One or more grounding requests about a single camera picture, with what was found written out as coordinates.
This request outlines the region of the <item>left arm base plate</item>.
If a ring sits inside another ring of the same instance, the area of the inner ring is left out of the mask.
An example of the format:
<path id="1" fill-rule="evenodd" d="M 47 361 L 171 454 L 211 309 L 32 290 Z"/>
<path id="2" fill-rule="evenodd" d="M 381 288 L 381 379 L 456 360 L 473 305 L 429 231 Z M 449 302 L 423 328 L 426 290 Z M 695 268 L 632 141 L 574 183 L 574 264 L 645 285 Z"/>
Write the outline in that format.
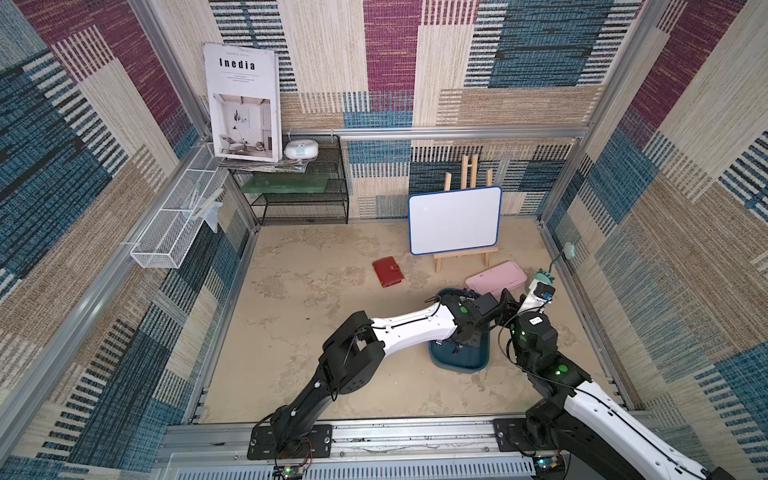
<path id="1" fill-rule="evenodd" d="M 330 424 L 315 424 L 308 434 L 292 438 L 271 425 L 259 425 L 252 429 L 246 458 L 252 461 L 329 458 L 332 440 Z"/>

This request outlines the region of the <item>teal plastic storage box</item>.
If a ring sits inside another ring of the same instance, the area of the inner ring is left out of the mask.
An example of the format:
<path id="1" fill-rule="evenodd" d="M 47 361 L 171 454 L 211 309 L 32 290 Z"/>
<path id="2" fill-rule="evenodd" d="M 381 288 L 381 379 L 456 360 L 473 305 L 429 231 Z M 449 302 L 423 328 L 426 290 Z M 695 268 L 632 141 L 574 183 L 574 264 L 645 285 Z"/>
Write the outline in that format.
<path id="1" fill-rule="evenodd" d="M 453 288 L 442 289 L 435 296 L 435 300 L 447 305 L 448 309 L 450 289 Z M 490 332 L 480 337 L 478 347 L 456 345 L 449 341 L 449 337 L 428 343 L 430 357 L 436 366 L 467 374 L 479 372 L 487 367 L 490 359 Z"/>

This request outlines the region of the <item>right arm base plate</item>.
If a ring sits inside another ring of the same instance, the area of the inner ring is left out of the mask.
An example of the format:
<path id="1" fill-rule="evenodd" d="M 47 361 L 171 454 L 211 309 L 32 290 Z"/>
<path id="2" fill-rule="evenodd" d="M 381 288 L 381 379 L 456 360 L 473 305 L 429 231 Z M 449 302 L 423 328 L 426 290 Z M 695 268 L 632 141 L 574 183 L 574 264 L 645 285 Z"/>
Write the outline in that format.
<path id="1" fill-rule="evenodd" d="M 537 453 L 524 417 L 496 418 L 492 421 L 492 426 L 500 452 L 517 452 L 524 456 L 534 456 Z"/>

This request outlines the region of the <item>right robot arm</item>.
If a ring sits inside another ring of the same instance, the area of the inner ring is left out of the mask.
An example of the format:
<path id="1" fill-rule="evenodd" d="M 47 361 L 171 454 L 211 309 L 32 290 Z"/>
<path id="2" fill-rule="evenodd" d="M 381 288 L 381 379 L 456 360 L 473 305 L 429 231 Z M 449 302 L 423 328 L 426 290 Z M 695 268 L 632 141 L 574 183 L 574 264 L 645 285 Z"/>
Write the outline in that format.
<path id="1" fill-rule="evenodd" d="M 554 299 L 553 277 L 538 272 L 504 323 L 507 360 L 526 374 L 542 400 L 526 412 L 536 442 L 551 442 L 605 479 L 731 479 L 663 441 L 613 401 L 558 349 L 558 332 L 545 313 Z"/>

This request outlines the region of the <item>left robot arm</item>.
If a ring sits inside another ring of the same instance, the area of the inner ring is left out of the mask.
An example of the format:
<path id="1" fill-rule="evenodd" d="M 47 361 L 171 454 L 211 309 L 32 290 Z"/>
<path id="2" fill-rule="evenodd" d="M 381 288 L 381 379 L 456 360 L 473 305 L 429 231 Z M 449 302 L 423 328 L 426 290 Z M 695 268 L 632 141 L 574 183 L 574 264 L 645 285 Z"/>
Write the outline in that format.
<path id="1" fill-rule="evenodd" d="M 444 289 L 427 300 L 426 308 L 411 313 L 387 318 L 353 313 L 324 342 L 317 368 L 298 396 L 269 416 L 276 449 L 299 444 L 330 404 L 367 385 L 385 358 L 423 343 L 463 345 L 504 325 L 520 306 L 506 289 L 500 299 Z"/>

